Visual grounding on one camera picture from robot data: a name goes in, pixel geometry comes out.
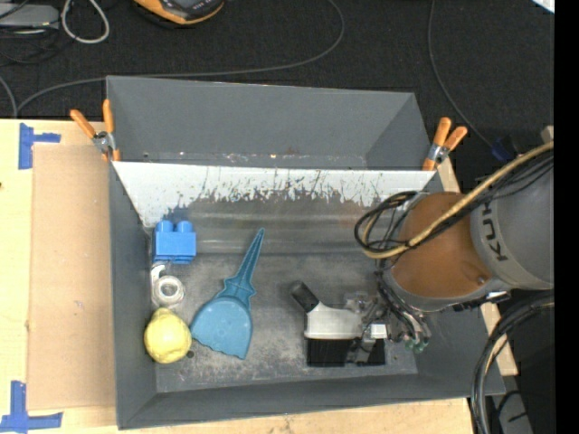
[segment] blue plastic scoop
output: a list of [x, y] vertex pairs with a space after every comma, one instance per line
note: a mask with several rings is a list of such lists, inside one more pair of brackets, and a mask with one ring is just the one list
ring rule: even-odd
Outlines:
[[235, 276], [225, 279], [224, 290], [201, 307], [190, 326], [191, 336], [199, 343], [242, 360], [252, 340], [252, 275], [260, 257], [263, 233], [264, 229], [258, 231]]

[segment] blue lego brick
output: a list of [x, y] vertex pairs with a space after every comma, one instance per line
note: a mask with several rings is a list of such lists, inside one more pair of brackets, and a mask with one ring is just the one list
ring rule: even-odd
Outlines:
[[172, 261], [188, 264], [197, 254], [197, 237], [193, 224], [181, 221], [174, 225], [171, 221], [161, 221], [153, 236], [153, 262]]

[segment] wire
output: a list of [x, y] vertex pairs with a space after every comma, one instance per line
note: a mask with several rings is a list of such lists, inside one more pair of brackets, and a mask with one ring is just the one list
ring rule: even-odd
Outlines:
[[481, 203], [479, 198], [484, 192], [486, 192], [493, 184], [498, 183], [494, 188], [492, 188], [491, 194], [496, 193], [499, 189], [505, 187], [505, 177], [507, 178], [506, 182], [512, 184], [512, 179], [515, 178], [512, 175], [509, 175], [515, 169], [519, 168], [522, 165], [526, 165], [531, 160], [541, 156], [542, 154], [549, 152], [554, 149], [554, 142], [545, 143], [542, 146], [538, 146], [522, 156], [519, 156], [515, 160], [509, 162], [508, 164], [501, 167], [497, 172], [487, 178], [484, 182], [479, 184], [474, 190], [470, 193], [466, 194], [460, 200], [458, 200], [447, 212], [445, 212], [441, 217], [437, 220], [432, 222], [428, 227], [423, 229], [420, 233], [413, 236], [411, 239], [406, 241], [401, 246], [396, 246], [392, 248], [388, 248], [386, 250], [378, 250], [373, 249], [370, 247], [368, 243], [367, 236], [369, 235], [369, 229], [366, 227], [363, 235], [360, 237], [358, 235], [358, 230], [361, 223], [365, 219], [370, 219], [369, 223], [375, 222], [376, 219], [376, 212], [381, 210], [382, 204], [378, 206], [378, 208], [368, 212], [365, 214], [356, 224], [355, 226], [355, 238], [363, 247], [364, 253], [367, 257], [371, 259], [389, 259], [392, 256], [401, 255], [409, 249], [413, 249], [418, 247], [421, 243], [424, 243], [430, 240], [432, 237], [437, 236], [440, 234], [442, 230], [446, 230], [450, 227], [449, 223], [451, 223], [452, 218], [457, 216], [462, 217], [465, 213], [471, 212], [473, 210], [473, 206], [478, 206]]
[[16, 114], [16, 111], [18, 110], [18, 107], [16, 106], [16, 98], [14, 97], [14, 94], [13, 94], [12, 90], [10, 89], [10, 86], [6, 83], [6, 81], [4, 80], [4, 78], [2, 76], [0, 76], [0, 83], [2, 84], [4, 89], [6, 90], [6, 94], [8, 95], [8, 98], [10, 99], [10, 104], [12, 105], [12, 111], [14, 112], [14, 117], [16, 118], [17, 116], [15, 114]]
[[[320, 58], [328, 55], [330, 52], [332, 52], [340, 44], [340, 42], [344, 38], [344, 31], [345, 31], [345, 27], [346, 27], [344, 15], [342, 14], [342, 11], [339, 9], [339, 7], [336, 5], [336, 3], [333, 0], [326, 0], [326, 1], [332, 5], [332, 7], [336, 10], [336, 12], [340, 18], [340, 32], [339, 32], [336, 40], [329, 46], [329, 48], [327, 48], [326, 50], [324, 50], [320, 54], [312, 56], [311, 58], [307, 58], [304, 61], [297, 61], [297, 62], [288, 63], [288, 64], [281, 64], [279, 66], [271, 66], [271, 67], [267, 67], [267, 68], [253, 68], [253, 69], [244, 69], [244, 70], [235, 70], [235, 71], [186, 72], [186, 73], [177, 73], [177, 74], [141, 74], [141, 75], [136, 75], [134, 77], [172, 79], [172, 78], [193, 78], [193, 77], [212, 77], [212, 76], [226, 76], [226, 75], [237, 75], [237, 74], [253, 74], [256, 72], [281, 71], [284, 69], [297, 68], [299, 66], [309, 64], [313, 61], [317, 61]], [[95, 83], [95, 82], [102, 82], [105, 79], [106, 79], [106, 77], [98, 77], [98, 78], [85, 79], [85, 80], [75, 80], [72, 82], [65, 82], [65, 83], [61, 83], [58, 85], [54, 85], [52, 87], [49, 87], [48, 89], [40, 90], [40, 91], [36, 92], [35, 94], [33, 94], [28, 99], [24, 100], [22, 103], [20, 103], [20, 105], [18, 105], [18, 107], [16, 108], [16, 112], [15, 112], [14, 116], [17, 118], [20, 111], [26, 105], [30, 104], [32, 101], [41, 97], [42, 95], [45, 95], [46, 93], [49, 93], [49, 92], [55, 91], [55, 90], [59, 90], [59, 89], [64, 89], [67, 87], [86, 85], [86, 84]]]
[[488, 146], [488, 147], [492, 147], [492, 143], [490, 142], [490, 140], [488, 140], [475, 126], [474, 124], [467, 119], [466, 115], [462, 112], [462, 110], [458, 107], [458, 105], [456, 104], [456, 102], [454, 101], [454, 99], [452, 99], [451, 94], [449, 93], [449, 91], [447, 90], [446, 86], [444, 85], [444, 82], [442, 81], [441, 75], [438, 72], [438, 68], [436, 67], [436, 62], [434, 61], [434, 53], [432, 50], [432, 20], [433, 20], [433, 16], [434, 16], [434, 3], [436, 0], [432, 0], [431, 3], [431, 11], [430, 11], [430, 16], [428, 19], [428, 55], [430, 57], [431, 60], [431, 66], [432, 66], [432, 70], [434, 71], [434, 76], [436, 77], [436, 80], [438, 81], [442, 92], [444, 93], [444, 95], [446, 96], [447, 100], [452, 104], [452, 106], [454, 107], [454, 109], [459, 113], [459, 115], [464, 119], [464, 122], [469, 126], [469, 128], [479, 136], [479, 138]]
[[[499, 348], [497, 350], [498, 344], [504, 336], [513, 331], [517, 326], [526, 322], [532, 316], [554, 307], [554, 291], [537, 293], [535, 296], [528, 297], [526, 300], [522, 301], [517, 307], [508, 309], [490, 334], [475, 366], [470, 397], [472, 415], [481, 434], [490, 434], [491, 432], [485, 404], [485, 381], [490, 366], [497, 358], [497, 355], [500, 354], [501, 349]], [[506, 342], [507, 341], [504, 341], [500, 347], [502, 348]]]
[[62, 11], [61, 11], [62, 29], [76, 42], [101, 43], [101, 42], [107, 40], [107, 38], [109, 37], [109, 33], [110, 33], [109, 19], [105, 15], [104, 11], [102, 11], [102, 8], [100, 7], [100, 5], [95, 0], [88, 0], [88, 1], [90, 2], [90, 4], [92, 6], [94, 6], [94, 9], [97, 10], [97, 13], [100, 16], [100, 19], [102, 19], [102, 22], [105, 25], [104, 34], [101, 35], [100, 37], [97, 37], [96, 39], [84, 39], [84, 38], [78, 36], [77, 34], [73, 33], [71, 31], [71, 29], [69, 29], [69, 26], [66, 22], [66, 16], [71, 9], [72, 0], [66, 0], [66, 2], [64, 2], [64, 6], [62, 7]]

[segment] blue tape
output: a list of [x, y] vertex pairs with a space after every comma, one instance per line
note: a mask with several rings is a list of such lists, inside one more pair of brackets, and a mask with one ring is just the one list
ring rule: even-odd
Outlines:
[[36, 142], [60, 143], [59, 134], [43, 133], [34, 134], [34, 129], [26, 124], [20, 124], [20, 152], [18, 154], [18, 168], [30, 169], [33, 166], [33, 144]]
[[46, 416], [28, 416], [26, 384], [12, 381], [10, 389], [10, 414], [2, 416], [0, 432], [26, 434], [29, 429], [53, 429], [61, 426], [62, 412]]

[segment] yellow ball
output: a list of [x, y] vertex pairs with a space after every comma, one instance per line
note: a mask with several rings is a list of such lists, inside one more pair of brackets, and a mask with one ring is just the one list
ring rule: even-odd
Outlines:
[[189, 327], [168, 308], [159, 308], [145, 330], [147, 352], [159, 363], [172, 363], [182, 359], [192, 342]]

